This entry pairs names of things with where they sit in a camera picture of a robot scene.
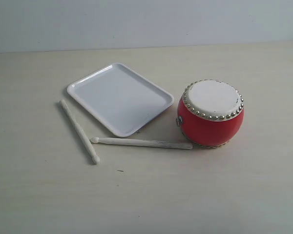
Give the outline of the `white drumstick with grey marks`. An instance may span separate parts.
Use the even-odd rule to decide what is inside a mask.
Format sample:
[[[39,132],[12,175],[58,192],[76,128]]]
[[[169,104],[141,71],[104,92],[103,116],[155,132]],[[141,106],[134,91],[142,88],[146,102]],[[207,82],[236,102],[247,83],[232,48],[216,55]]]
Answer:
[[[183,149],[191,150],[193,145],[191,143],[171,143],[166,141],[156,140],[141,140],[128,138],[112,138],[112,137],[93,137],[90,139],[94,144],[109,144],[109,145],[125,145],[137,147],[151,147],[151,148],[168,148],[168,149]]]

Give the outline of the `white drumstick with ribbed grip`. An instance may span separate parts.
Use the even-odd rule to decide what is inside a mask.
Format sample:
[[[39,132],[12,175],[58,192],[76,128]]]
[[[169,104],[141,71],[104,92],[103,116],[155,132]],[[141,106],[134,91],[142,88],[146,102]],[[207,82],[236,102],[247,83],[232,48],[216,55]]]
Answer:
[[[84,130],[82,129],[80,124],[77,122],[77,120],[74,117],[74,115],[72,114],[72,112],[70,111],[70,109],[69,109],[69,107],[66,104],[64,99],[60,100],[60,105],[61,105],[62,109],[64,110],[66,116],[68,117],[69,121],[73,125],[75,131],[77,132],[77,134],[78,134],[81,142],[83,143],[85,149],[89,153],[93,163],[98,164],[100,162],[100,158],[96,154],[95,149],[93,148],[90,140],[88,139],[88,137],[86,136]]]

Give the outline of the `small red drum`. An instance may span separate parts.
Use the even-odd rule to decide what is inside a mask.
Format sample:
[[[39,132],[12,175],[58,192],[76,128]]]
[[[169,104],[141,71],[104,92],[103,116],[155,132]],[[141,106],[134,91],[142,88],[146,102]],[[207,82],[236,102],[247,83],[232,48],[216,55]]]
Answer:
[[[244,100],[239,91],[220,80],[189,84],[180,97],[176,124],[191,142],[215,148],[229,142],[244,119]]]

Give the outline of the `white rectangular plastic tray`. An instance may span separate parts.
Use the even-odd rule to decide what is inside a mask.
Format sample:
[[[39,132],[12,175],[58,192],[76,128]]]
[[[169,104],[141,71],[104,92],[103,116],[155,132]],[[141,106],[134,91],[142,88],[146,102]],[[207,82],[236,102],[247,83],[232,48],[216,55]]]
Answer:
[[[122,63],[71,84],[67,93],[117,137],[128,137],[174,103],[172,94]]]

